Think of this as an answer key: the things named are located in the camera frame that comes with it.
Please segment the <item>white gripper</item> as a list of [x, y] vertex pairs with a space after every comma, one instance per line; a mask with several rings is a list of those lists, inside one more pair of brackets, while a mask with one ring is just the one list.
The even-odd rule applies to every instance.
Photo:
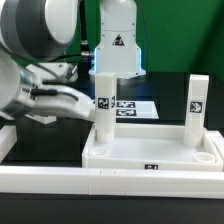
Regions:
[[82, 92], [62, 85], [48, 85], [31, 90], [35, 97], [33, 115], [55, 116], [95, 121], [95, 105]]

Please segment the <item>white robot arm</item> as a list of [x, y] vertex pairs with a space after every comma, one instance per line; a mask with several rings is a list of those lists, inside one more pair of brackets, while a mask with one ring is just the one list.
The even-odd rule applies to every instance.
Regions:
[[[28, 113], [92, 121], [91, 99], [63, 84], [44, 85], [14, 59], [51, 61], [72, 43], [84, 0], [0, 0], [0, 117]], [[101, 39], [94, 49], [93, 77], [113, 72], [130, 80], [146, 74], [136, 43], [134, 0], [99, 0]]]

